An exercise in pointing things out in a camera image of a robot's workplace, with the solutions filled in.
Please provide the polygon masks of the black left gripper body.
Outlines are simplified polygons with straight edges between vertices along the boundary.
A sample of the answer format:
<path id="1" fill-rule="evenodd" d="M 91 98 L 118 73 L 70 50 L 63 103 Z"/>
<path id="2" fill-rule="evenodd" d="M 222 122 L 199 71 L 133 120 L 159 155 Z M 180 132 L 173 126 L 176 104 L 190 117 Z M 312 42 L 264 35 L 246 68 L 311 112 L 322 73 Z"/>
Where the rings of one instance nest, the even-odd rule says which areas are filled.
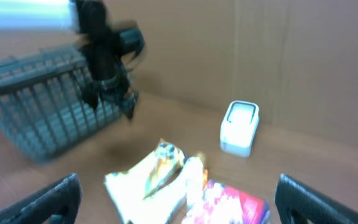
<path id="1" fill-rule="evenodd" d="M 81 86 L 81 100 L 96 110 L 99 100 L 108 101 L 119 107 L 128 120 L 134 117 L 139 92 L 131 87 L 125 76 L 116 78 L 110 84 L 92 80 Z"/>

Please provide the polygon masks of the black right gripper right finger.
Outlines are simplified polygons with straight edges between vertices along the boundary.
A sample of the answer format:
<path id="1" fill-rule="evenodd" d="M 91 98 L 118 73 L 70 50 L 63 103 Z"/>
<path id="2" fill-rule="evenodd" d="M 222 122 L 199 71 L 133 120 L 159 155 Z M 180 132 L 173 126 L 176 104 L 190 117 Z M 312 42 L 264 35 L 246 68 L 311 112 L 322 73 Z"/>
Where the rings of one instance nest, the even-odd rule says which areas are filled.
<path id="1" fill-rule="evenodd" d="M 275 204 L 282 223 L 358 223 L 358 212 L 286 174 L 275 190 Z"/>

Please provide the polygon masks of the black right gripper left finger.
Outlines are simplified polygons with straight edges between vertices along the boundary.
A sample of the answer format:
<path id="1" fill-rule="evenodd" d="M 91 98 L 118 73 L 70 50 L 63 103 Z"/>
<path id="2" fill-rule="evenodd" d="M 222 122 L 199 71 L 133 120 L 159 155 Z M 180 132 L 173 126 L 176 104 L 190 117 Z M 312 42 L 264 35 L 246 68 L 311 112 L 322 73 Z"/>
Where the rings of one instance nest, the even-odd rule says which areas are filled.
<path id="1" fill-rule="evenodd" d="M 71 173 L 0 210 L 0 224 L 74 223 L 82 196 L 80 179 Z"/>

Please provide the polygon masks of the cream snack bag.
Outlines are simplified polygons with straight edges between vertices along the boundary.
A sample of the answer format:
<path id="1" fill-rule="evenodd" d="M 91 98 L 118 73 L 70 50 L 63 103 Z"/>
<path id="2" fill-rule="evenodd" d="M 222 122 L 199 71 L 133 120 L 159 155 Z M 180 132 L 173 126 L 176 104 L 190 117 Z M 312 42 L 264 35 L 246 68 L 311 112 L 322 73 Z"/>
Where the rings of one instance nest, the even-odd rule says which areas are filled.
<path id="1" fill-rule="evenodd" d="M 104 184 L 122 223 L 129 223 L 135 207 L 182 168 L 187 158 L 179 147 L 160 139 L 156 148 L 132 168 L 106 174 Z"/>

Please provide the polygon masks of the red purple tissue pack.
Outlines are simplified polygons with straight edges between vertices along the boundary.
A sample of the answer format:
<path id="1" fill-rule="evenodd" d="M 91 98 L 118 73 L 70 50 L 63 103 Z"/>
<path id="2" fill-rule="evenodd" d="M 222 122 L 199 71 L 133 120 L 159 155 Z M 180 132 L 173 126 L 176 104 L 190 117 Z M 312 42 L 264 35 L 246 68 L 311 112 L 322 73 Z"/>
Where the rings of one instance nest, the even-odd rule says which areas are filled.
<path id="1" fill-rule="evenodd" d="M 201 200 L 187 211 L 181 223 L 263 224 L 269 219 L 266 200 L 211 179 Z"/>

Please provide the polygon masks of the small orange candy pack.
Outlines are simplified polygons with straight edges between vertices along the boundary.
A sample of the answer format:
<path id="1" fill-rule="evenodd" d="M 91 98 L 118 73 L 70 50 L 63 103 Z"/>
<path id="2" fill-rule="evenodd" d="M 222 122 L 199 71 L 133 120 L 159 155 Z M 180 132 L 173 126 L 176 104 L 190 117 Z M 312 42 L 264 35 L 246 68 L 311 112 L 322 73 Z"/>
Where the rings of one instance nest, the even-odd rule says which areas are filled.
<path id="1" fill-rule="evenodd" d="M 208 169 L 203 169 L 203 187 L 202 187 L 203 190 L 208 185 L 208 180 L 209 180 L 208 176 L 209 176 Z"/>

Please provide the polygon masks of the white cream tube gold cap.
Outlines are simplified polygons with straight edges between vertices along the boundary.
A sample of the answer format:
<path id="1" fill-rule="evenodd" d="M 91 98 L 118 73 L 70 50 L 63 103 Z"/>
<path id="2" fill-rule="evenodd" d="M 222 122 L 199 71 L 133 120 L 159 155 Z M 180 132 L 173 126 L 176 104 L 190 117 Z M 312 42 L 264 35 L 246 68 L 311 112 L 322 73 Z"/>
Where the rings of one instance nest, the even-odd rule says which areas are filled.
<path id="1" fill-rule="evenodd" d="M 189 157 L 178 177 L 156 193 L 143 199 L 130 217 L 133 224 L 166 224 L 183 206 L 187 194 L 199 196 L 204 184 L 205 153 Z"/>

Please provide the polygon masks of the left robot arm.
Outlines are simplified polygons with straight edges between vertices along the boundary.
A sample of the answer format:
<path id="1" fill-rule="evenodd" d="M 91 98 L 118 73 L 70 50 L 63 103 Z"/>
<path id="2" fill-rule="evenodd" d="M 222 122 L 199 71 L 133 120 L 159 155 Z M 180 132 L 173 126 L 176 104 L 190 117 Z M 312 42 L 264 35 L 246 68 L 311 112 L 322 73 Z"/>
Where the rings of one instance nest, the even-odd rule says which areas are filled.
<path id="1" fill-rule="evenodd" d="M 79 51 L 91 81 L 81 86 L 81 99 L 92 109 L 100 100 L 117 105 L 127 119 L 134 116 L 139 97 L 131 87 L 128 54 L 140 56 L 145 40 L 136 22 L 112 25 L 102 1 L 0 1 L 0 31 L 70 30 L 81 35 Z"/>

